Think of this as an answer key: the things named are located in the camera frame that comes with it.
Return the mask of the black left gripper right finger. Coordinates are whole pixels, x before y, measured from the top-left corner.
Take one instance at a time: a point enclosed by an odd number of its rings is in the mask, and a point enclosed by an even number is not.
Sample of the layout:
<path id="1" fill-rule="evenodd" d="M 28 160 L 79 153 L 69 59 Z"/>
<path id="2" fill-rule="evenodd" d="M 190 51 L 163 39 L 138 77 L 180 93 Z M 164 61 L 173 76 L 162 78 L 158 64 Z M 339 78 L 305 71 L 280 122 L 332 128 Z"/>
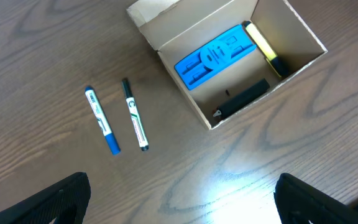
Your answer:
<path id="1" fill-rule="evenodd" d="M 358 224 L 358 204 L 349 207 L 289 173 L 280 175 L 273 196 L 285 224 Z"/>

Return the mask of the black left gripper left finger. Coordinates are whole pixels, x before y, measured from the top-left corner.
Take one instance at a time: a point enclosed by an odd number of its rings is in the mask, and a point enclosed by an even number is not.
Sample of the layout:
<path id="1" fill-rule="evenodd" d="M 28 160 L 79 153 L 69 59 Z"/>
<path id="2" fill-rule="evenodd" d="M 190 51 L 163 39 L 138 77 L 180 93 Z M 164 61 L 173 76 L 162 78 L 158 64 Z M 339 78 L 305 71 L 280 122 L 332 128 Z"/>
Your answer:
<path id="1" fill-rule="evenodd" d="M 82 224 L 91 197 L 88 176 L 76 172 L 0 212 L 0 224 Z"/>

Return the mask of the yellow highlighter pen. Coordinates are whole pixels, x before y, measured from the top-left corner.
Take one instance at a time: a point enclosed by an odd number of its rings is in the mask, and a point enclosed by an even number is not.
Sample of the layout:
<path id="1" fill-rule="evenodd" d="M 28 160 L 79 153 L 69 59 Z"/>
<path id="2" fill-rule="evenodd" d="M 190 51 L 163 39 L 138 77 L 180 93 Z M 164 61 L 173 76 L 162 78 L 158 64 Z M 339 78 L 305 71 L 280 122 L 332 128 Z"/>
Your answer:
<path id="1" fill-rule="evenodd" d="M 288 67 L 283 62 L 283 60 L 278 56 L 274 49 L 267 42 L 266 38 L 258 30 L 255 24 L 251 21 L 246 21 L 244 23 L 244 28 L 249 37 L 257 45 L 259 50 L 263 53 L 268 63 L 272 66 L 275 72 L 281 78 L 286 78 L 290 75 Z"/>

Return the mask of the blue whiteboard eraser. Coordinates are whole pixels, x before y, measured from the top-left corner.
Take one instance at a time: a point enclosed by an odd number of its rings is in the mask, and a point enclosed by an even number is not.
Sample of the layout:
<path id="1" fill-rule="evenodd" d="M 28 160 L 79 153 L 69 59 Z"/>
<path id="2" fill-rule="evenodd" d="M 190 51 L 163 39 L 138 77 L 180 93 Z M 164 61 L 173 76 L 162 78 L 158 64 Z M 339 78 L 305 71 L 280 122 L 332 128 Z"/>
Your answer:
<path id="1" fill-rule="evenodd" d="M 193 90 L 256 48 L 239 24 L 183 58 L 174 69 L 187 89 Z"/>

